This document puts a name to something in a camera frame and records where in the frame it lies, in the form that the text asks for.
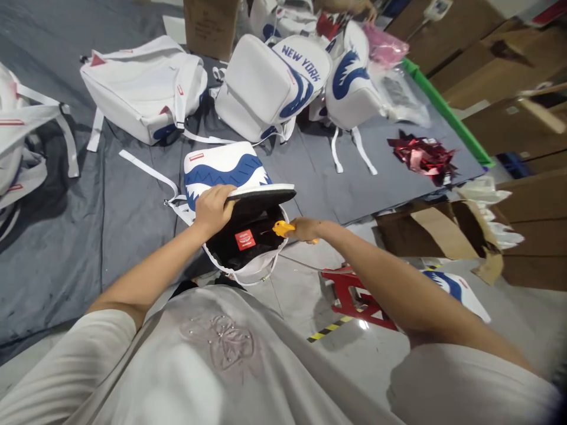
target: cardboard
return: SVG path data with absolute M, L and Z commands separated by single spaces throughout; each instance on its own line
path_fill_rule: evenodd
M 184 0 L 187 48 L 194 53 L 229 61 L 232 54 L 238 0 Z
M 386 32 L 407 40 L 423 22 L 431 0 L 413 0 L 386 28 Z M 496 29 L 504 18 L 484 0 L 458 0 L 438 22 L 428 22 L 409 40 L 408 57 L 421 72 L 429 74 L 460 51 Z
M 544 174 L 501 183 L 497 188 L 512 192 L 508 198 L 498 203 L 498 209 L 510 223 L 567 218 L 565 166 Z
M 464 119 L 463 124 L 491 156 L 515 152 L 523 159 L 534 159 L 562 151 L 567 149 L 563 104 L 547 109 L 537 103 L 536 96 L 565 89 L 567 84 L 559 84 L 524 92 L 486 107 Z
M 473 272 L 490 285 L 502 271 L 496 239 L 474 202 L 416 204 L 376 221 L 386 250 L 398 257 L 484 258 Z
M 567 257 L 507 256 L 503 276 L 512 286 L 567 291 Z
M 542 158 L 526 161 L 526 165 L 533 175 L 561 169 L 567 165 L 567 151 L 556 152 Z
M 552 27 L 495 32 L 466 49 L 431 78 L 447 103 L 466 109 L 534 89 L 567 66 L 567 35 Z

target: yellow black hazard tape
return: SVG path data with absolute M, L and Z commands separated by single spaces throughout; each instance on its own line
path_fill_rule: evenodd
M 353 319 L 354 318 L 352 318 L 350 316 L 343 316 L 339 320 L 337 320 L 336 322 L 332 323 L 331 325 L 328 325 L 325 329 L 322 329 L 319 332 L 317 332 L 316 334 L 311 335 L 309 338 L 307 338 L 307 341 L 309 341 L 309 342 L 318 341 L 323 336 L 330 334 L 332 331 L 340 328 L 342 325 L 344 325 L 347 322 L 350 322 Z

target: red plastic stool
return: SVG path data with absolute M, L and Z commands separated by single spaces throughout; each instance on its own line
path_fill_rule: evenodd
M 338 270 L 350 270 L 350 267 L 343 267 L 342 269 L 337 269 L 333 271 L 336 272 Z M 351 286 L 362 289 L 365 288 L 362 285 L 360 279 L 358 279 L 358 277 L 356 276 L 356 274 L 354 273 L 336 274 L 336 273 L 321 272 L 321 275 L 325 279 L 332 280 L 335 284 L 335 293 L 337 294 L 337 298 L 340 301 L 341 306 L 337 307 L 333 305 L 334 312 L 341 313 L 346 316 L 351 316 L 356 319 L 364 320 L 366 322 L 373 323 L 378 326 L 382 326 L 383 328 L 397 331 L 396 324 L 388 317 L 386 312 L 381 309 L 380 305 L 370 295 L 359 294 L 360 296 L 359 301 L 362 302 L 363 304 L 366 304 L 367 308 L 365 308 L 365 310 L 361 312 L 357 310 L 356 306 L 354 305 L 354 300 L 349 288 Z M 383 319 L 375 318 L 372 316 L 379 311 L 382 311 Z

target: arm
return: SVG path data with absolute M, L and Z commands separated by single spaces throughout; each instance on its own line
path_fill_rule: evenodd
M 236 187 L 218 185 L 196 203 L 195 223 L 118 279 L 91 305 L 87 313 L 116 309 L 126 312 L 139 329 L 146 313 L 181 273 L 193 254 L 230 220 L 234 201 L 224 204 Z
M 409 264 L 336 223 L 297 218 L 292 224 L 296 230 L 290 236 L 324 239 L 347 260 L 364 287 L 406 332 L 412 348 L 430 343 L 463 345 L 532 371 L 516 347 Z

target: orange tool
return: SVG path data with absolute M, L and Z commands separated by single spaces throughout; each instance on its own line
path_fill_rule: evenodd
M 272 230 L 280 237 L 287 237 L 285 234 L 290 230 L 295 230 L 295 226 L 286 223 L 284 220 L 280 220 L 273 225 Z M 316 244 L 317 242 L 319 242 L 319 239 L 313 239 L 311 241 L 312 244 Z

